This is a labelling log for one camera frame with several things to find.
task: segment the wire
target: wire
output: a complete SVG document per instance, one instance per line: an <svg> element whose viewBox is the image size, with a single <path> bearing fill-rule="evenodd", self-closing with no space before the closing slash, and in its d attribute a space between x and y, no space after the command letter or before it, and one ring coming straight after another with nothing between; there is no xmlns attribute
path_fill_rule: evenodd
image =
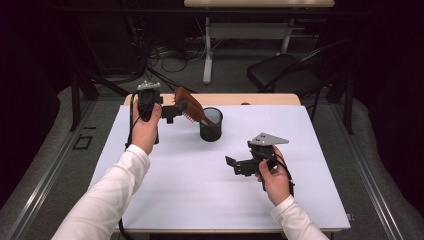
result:
<svg viewBox="0 0 424 240"><path fill-rule="evenodd" d="M155 71L153 68L149 68L147 67L146 69L147 71L149 71L150 73L152 73L153 75L155 75L156 77L158 77L160 80L162 80L173 92L175 91L174 88L171 87L171 85L175 86L175 87L183 87L181 84L163 76L162 74L160 74L159 72ZM197 93L194 90L191 90L189 88L184 87L187 91L192 92L192 93Z"/></svg>
<svg viewBox="0 0 424 240"><path fill-rule="evenodd" d="M125 148L128 148L129 146L130 146L130 144L131 144L131 141L132 141L132 129L134 128L134 125L135 125L135 123L133 123L133 105L134 105L134 96L137 94L137 92L134 92L132 95L131 95L131 102L130 102L130 124L129 124L129 126L130 126L130 131L129 131L129 133L128 133L128 139L127 139L127 143L125 144Z"/></svg>
<svg viewBox="0 0 424 240"><path fill-rule="evenodd" d="M280 159L281 159L281 161L282 161L282 162L280 162L280 161L278 161L278 160L275 160L275 161L277 162L277 164L279 164L281 167L283 167L283 168L284 168L284 170L285 170L285 171L286 171L286 173L287 173L287 177L288 177L289 181L292 181L291 174L290 174L290 172L289 172L289 169L287 168L287 164L286 164L286 161L284 161L284 158L283 158L282 156L278 155L278 154L275 154L275 156L277 156L278 158L280 158Z"/></svg>
<svg viewBox="0 0 424 240"><path fill-rule="evenodd" d="M202 29L202 27L200 27L199 20L197 19L197 17L195 17L194 19L196 19L197 27L199 28L200 33L202 34L202 36L205 36L205 34L203 33L203 29Z"/></svg>
<svg viewBox="0 0 424 240"><path fill-rule="evenodd" d="M125 232L124 229L124 224L122 223L122 218L119 220L119 232L122 234L122 236L126 239L126 240L134 240L133 238L130 237L130 235L128 235L128 233Z"/></svg>
<svg viewBox="0 0 424 240"><path fill-rule="evenodd" d="M169 58L162 58L162 62L161 62L161 67L162 67L162 69L163 69L165 72L168 72L168 73L177 73L177 72L181 72L181 71L183 71L183 70L187 67L188 60L186 59L186 57L185 57L185 56L183 56L184 65L183 65L180 69L173 70L173 71L171 71L171 70L167 70L167 69L165 69L165 60L166 60L166 59L169 59Z"/></svg>

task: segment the brush bristles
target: brush bristles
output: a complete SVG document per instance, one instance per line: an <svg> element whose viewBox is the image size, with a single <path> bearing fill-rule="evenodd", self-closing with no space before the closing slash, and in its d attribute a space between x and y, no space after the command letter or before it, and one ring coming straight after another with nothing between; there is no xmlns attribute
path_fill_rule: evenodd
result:
<svg viewBox="0 0 424 240"><path fill-rule="evenodd" d="M194 122L193 118L191 118L186 112L183 112L184 117L186 117L190 122Z"/></svg>

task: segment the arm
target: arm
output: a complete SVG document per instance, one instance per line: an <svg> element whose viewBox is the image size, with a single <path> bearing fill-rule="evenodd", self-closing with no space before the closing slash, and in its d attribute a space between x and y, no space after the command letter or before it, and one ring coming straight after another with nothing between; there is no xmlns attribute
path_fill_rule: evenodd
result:
<svg viewBox="0 0 424 240"><path fill-rule="evenodd" d="M108 239L150 166L162 109L155 104L148 122L133 109L132 144L75 204L53 239Z"/></svg>
<svg viewBox="0 0 424 240"><path fill-rule="evenodd" d="M275 146L274 150L282 158L280 150ZM289 180L283 167L277 165L271 173L267 164L261 162L259 171L265 180L268 198L276 206L271 212L272 218L281 224L289 240L328 239L290 195Z"/></svg>
<svg viewBox="0 0 424 240"><path fill-rule="evenodd" d="M287 239L328 239L312 222L303 208L289 196L271 212L275 222L279 223Z"/></svg>

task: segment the black cylinder cup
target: black cylinder cup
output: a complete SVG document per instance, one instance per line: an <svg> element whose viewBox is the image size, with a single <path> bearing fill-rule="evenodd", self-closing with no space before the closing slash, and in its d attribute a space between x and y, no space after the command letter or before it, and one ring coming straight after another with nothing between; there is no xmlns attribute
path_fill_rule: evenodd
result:
<svg viewBox="0 0 424 240"><path fill-rule="evenodd" d="M215 142L222 135L222 112L214 107L204 108L205 116L212 121L207 123L206 121L200 121L200 137L206 142Z"/></svg>

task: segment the black curtain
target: black curtain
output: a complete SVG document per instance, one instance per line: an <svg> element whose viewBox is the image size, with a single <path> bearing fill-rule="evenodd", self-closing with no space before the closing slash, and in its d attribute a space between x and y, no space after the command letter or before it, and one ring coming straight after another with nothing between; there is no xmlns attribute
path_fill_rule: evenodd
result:
<svg viewBox="0 0 424 240"><path fill-rule="evenodd" d="M182 9L183 0L139 0L140 8L149 9ZM185 51L186 21L192 18L176 16L149 16L143 17L146 21L147 33L156 41L165 44L175 50Z"/></svg>
<svg viewBox="0 0 424 240"><path fill-rule="evenodd" d="M424 215L424 18L411 2L338 0L341 10L372 10L365 22L329 21L325 44L352 36L354 96L369 110L379 155L404 197Z"/></svg>
<svg viewBox="0 0 424 240"><path fill-rule="evenodd" d="M69 72L38 5L0 2L0 206L49 133Z"/></svg>

